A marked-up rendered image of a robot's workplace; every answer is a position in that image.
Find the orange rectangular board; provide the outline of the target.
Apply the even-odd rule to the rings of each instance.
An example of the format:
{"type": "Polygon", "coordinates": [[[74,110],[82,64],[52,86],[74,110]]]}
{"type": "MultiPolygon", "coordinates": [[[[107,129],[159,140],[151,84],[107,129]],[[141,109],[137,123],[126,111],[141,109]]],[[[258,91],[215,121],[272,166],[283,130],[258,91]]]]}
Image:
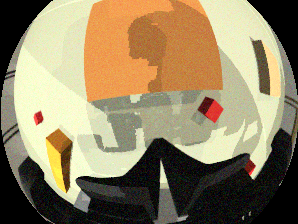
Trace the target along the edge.
{"type": "Polygon", "coordinates": [[[57,128],[57,131],[49,133],[48,137],[45,137],[47,141],[47,152],[49,164],[53,176],[57,183],[57,188],[68,193],[69,189],[69,163],[71,163],[71,151],[72,151],[72,140],[68,139],[67,135],[64,135],[63,131],[57,128]]]}

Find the tan block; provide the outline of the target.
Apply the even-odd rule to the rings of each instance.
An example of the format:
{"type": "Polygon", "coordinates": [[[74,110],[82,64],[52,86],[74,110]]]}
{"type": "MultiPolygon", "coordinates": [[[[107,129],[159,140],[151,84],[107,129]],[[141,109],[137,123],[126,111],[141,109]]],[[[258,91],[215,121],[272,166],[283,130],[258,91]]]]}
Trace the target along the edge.
{"type": "Polygon", "coordinates": [[[261,39],[253,40],[255,57],[259,69],[259,91],[267,96],[281,97],[281,81],[279,81],[278,61],[261,39]]]}

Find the orange square block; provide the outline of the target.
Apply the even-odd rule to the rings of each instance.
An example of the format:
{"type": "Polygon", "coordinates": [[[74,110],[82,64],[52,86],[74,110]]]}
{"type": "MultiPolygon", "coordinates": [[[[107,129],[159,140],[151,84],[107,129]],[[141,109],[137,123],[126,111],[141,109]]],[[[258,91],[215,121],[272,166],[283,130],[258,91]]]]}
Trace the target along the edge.
{"type": "Polygon", "coordinates": [[[86,100],[222,88],[220,52],[200,0],[100,0],[84,44],[86,100]]]}

